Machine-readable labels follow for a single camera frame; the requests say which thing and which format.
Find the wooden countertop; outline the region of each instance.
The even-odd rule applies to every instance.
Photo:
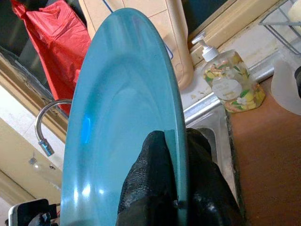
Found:
[[[271,79],[259,108],[230,116],[242,196],[253,226],[299,226],[301,116],[275,102]]]

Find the faucet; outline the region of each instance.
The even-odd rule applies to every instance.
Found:
[[[36,121],[34,123],[34,130],[37,136],[37,139],[39,141],[39,145],[42,147],[45,154],[49,157],[54,154],[54,151],[51,147],[51,145],[48,143],[48,141],[44,138],[42,134],[41,124],[42,124],[42,118],[44,114],[51,108],[57,105],[70,105],[72,103],[72,100],[70,99],[61,99],[61,100],[55,100],[45,107],[42,108],[42,110],[39,112]]]

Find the stainless steel sink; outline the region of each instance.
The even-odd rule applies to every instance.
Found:
[[[184,117],[187,128],[197,129],[207,138],[211,146],[212,160],[219,166],[235,199],[238,200],[224,107],[215,95],[210,94],[184,110]]]

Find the wire rack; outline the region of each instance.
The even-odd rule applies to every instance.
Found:
[[[279,4],[279,6],[268,13],[259,23],[259,25],[263,25],[269,32],[271,32],[283,45],[285,45],[290,51],[292,51],[295,55],[301,57],[301,52],[293,46],[292,41],[289,41],[285,35],[282,35],[279,30],[281,30],[281,26],[287,26],[295,35],[295,40],[301,41],[301,34],[296,30],[297,26],[301,26],[301,21],[292,22],[287,14],[288,9],[292,7],[292,5],[297,0],[285,0]]]

